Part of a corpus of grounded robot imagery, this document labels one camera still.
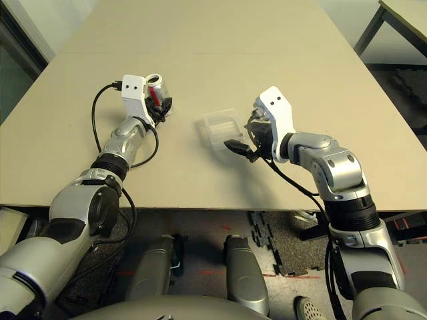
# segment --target shoe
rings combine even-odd
[[[297,320],[326,320],[323,313],[307,297],[296,297],[294,309]]]

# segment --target clear plastic container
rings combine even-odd
[[[226,149],[225,140],[244,139],[244,128],[235,109],[226,109],[203,116],[207,136],[213,150]]]

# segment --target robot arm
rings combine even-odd
[[[125,120],[91,167],[54,198],[47,230],[0,257],[0,315],[40,312],[66,286],[93,242],[110,235],[123,181],[147,130],[155,125],[145,105],[144,85],[143,77],[123,77]]]
[[[251,162],[258,157],[280,163],[289,160],[312,174],[330,219],[330,261],[338,288],[343,297],[356,300],[354,319],[380,313],[390,303],[395,307],[399,299],[412,299],[401,292],[404,290],[402,270],[356,156],[327,135],[295,132],[291,105],[276,87],[261,93],[254,107],[251,118],[258,122],[250,121],[248,131],[254,136],[257,151],[250,151],[238,141],[224,143],[233,152],[246,155]],[[367,299],[367,295],[375,296],[372,290],[386,294],[389,300]],[[423,314],[427,319],[425,310],[418,303],[415,305],[418,309],[411,303],[399,307],[407,307],[408,312]],[[383,319],[383,315],[376,316],[380,317],[375,319]]]

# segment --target table surface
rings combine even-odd
[[[427,0],[380,0],[379,2],[419,38],[427,42]]]
[[[0,127],[0,203],[49,205],[97,156],[95,94],[123,74],[155,72],[175,109],[159,126],[156,157],[125,180],[138,207],[315,209],[262,161],[205,140],[205,113],[235,108],[245,121],[256,96],[276,85],[297,130],[331,135],[357,155],[379,210],[427,208],[427,153],[311,0],[100,1]],[[102,143],[124,115],[120,94],[105,92]],[[153,146],[145,139],[137,160]],[[315,190],[301,167],[280,168]]]

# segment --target white mounting plate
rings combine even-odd
[[[124,75],[121,84],[121,98],[125,104],[128,117],[139,117],[154,127],[145,106],[145,78],[137,75]]]
[[[272,123],[273,145],[272,155],[277,162],[287,159],[280,157],[280,143],[287,133],[295,133],[292,121],[292,106],[277,87],[270,87],[256,98],[256,105],[265,111]]]

